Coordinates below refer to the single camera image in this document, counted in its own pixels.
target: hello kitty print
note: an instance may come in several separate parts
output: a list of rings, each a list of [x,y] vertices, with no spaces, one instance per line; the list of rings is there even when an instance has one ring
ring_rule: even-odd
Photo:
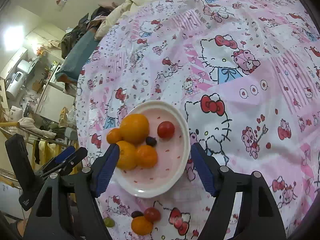
[[[289,236],[319,186],[320,35],[299,0],[158,0],[110,28],[82,68],[76,97],[79,144],[91,165],[107,133],[137,105],[163,100],[183,114],[191,144],[235,172],[260,171]],[[111,179],[99,209],[114,239],[196,240],[214,198],[189,156],[180,180],[152,200]],[[232,237],[235,199],[226,239]],[[131,214],[154,206],[150,235]]]

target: white plate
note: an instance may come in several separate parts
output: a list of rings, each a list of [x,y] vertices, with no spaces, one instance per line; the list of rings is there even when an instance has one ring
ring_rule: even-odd
[[[115,178],[130,194],[152,198],[168,191],[183,174],[190,153],[189,128],[179,110],[159,100],[138,105],[129,114],[144,114],[148,118],[149,136],[157,140],[158,163],[151,169],[137,167],[122,171],[116,168]],[[157,135],[157,127],[163,121],[170,121],[175,126],[175,133],[169,141]]]

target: metal screw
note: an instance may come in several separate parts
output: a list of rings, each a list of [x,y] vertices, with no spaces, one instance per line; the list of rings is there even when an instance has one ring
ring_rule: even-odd
[[[221,166],[220,167],[220,171],[222,172],[228,172],[229,171],[229,168],[227,166]]]
[[[89,171],[91,171],[91,168],[88,167],[88,166],[82,168],[82,172],[83,172],[83,173],[88,173]]]
[[[253,175],[254,175],[256,178],[260,178],[260,177],[261,177],[261,173],[258,172],[258,171],[255,171],[255,172],[253,173]]]
[[[58,173],[53,172],[50,174],[50,179],[55,179],[56,177],[58,177]]]

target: orange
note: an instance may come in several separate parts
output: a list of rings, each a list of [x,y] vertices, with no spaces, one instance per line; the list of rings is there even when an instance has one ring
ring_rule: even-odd
[[[140,216],[132,219],[131,229],[137,235],[144,236],[151,233],[153,224],[146,220],[144,216]]]
[[[126,141],[119,141],[117,145],[120,148],[120,155],[116,166],[121,170],[133,170],[137,166],[135,146]]]
[[[125,141],[142,143],[149,135],[149,121],[143,114],[129,114],[122,120],[120,131]]]
[[[107,142],[108,143],[117,143],[122,140],[121,132],[119,128],[113,128],[107,134]]]
[[[152,168],[158,162],[156,150],[149,145],[141,145],[136,151],[137,164],[142,168]]]

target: blue gripper pad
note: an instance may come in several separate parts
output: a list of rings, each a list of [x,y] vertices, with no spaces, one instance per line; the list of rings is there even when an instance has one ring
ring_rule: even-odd
[[[75,152],[75,148],[73,146],[69,146],[67,149],[65,149],[62,153],[60,153],[58,156],[55,157],[55,163],[60,164],[62,163],[66,158],[68,158],[71,154]]]
[[[196,170],[199,174],[199,177],[201,179],[201,182],[204,186],[205,191],[210,193],[212,196],[216,196],[217,191],[214,188],[214,177],[209,167],[205,163],[204,159],[202,158],[201,153],[199,152],[201,150],[203,151],[204,155],[207,155],[205,151],[202,149],[202,147],[200,146],[200,144],[198,144],[198,147],[197,147],[196,144],[194,143],[191,146],[191,158],[195,164]]]
[[[94,193],[95,198],[100,197],[100,195],[106,191],[112,174],[116,168],[116,164],[119,160],[120,149],[118,145],[109,146],[108,150],[106,151],[105,155],[108,155],[106,158],[105,163],[102,163],[100,170],[98,173],[95,171],[92,174],[92,184],[91,184],[91,191]],[[105,156],[101,156],[97,158],[95,161],[101,158],[101,160],[105,159]]]

